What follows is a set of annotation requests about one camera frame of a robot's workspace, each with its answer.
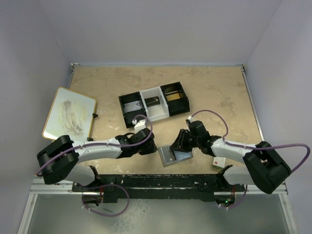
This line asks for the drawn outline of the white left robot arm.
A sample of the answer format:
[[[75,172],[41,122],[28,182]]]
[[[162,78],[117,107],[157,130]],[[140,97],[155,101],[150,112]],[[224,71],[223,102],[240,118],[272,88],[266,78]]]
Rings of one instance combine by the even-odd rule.
[[[81,163],[98,159],[129,158],[135,154],[143,156],[156,151],[154,134],[148,128],[102,141],[80,142],[63,135],[37,154],[39,170],[36,176],[43,177],[47,185],[69,180],[83,185],[89,191],[95,191],[100,187],[96,168],[84,167]]]

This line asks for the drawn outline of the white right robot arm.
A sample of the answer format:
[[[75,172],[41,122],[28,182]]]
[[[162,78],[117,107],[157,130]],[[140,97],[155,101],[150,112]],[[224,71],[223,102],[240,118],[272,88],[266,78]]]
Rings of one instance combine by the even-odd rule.
[[[227,166],[219,173],[217,186],[223,191],[233,185],[255,185],[266,194],[273,191],[291,175],[291,169],[276,150],[266,150],[270,144],[262,141],[257,145],[237,147],[236,142],[226,142],[221,136],[211,135],[199,121],[186,121],[188,129],[181,129],[170,146],[174,153],[189,153],[198,148],[205,155],[224,157],[240,163],[243,167]]]

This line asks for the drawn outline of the grey card holder wallet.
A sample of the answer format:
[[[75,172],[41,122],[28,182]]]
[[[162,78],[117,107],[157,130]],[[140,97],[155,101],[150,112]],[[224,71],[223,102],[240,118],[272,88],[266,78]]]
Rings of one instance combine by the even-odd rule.
[[[173,151],[170,147],[171,145],[165,145],[158,148],[160,159],[164,167],[171,166],[194,157],[191,152],[186,153]]]

